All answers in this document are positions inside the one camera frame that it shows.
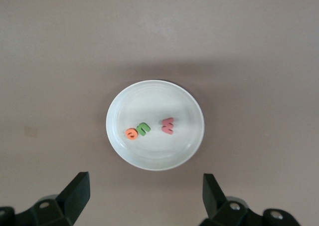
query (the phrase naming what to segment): white plate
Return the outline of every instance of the white plate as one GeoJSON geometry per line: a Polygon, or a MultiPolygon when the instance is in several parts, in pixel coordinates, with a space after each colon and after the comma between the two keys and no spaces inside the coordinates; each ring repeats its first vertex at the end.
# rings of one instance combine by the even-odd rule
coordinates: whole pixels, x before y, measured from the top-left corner
{"type": "Polygon", "coordinates": [[[162,80],[135,83],[113,100],[106,131],[114,150],[128,163],[145,170],[168,170],[190,159],[204,135],[204,118],[196,100],[183,88],[162,80]],[[173,134],[162,131],[162,120],[174,118],[173,134]],[[126,130],[140,123],[151,130],[134,140],[126,130]]]}

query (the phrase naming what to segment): silver screw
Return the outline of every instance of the silver screw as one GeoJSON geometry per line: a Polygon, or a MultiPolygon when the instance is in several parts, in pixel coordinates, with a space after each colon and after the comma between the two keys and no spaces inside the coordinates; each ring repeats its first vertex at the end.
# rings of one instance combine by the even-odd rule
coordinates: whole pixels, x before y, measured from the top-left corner
{"type": "Polygon", "coordinates": [[[39,208],[40,209],[44,209],[46,207],[48,207],[50,204],[48,202],[43,202],[42,204],[40,204],[39,208]]]}
{"type": "Polygon", "coordinates": [[[277,220],[282,220],[284,218],[284,216],[278,211],[271,211],[270,214],[272,217],[274,217],[277,220]]]}
{"type": "Polygon", "coordinates": [[[237,203],[231,203],[230,207],[232,210],[240,210],[240,206],[237,203]]]}

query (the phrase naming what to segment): gray surface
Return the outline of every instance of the gray surface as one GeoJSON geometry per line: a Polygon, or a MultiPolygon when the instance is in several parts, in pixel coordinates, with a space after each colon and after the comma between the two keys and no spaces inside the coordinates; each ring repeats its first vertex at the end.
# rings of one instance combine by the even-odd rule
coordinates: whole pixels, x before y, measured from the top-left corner
{"type": "Polygon", "coordinates": [[[22,211],[89,171],[87,225],[198,225],[203,173],[226,195],[319,223],[318,0],[0,0],[0,204],[22,211]],[[110,146],[126,86],[164,79],[206,131],[148,172],[110,146]]]}

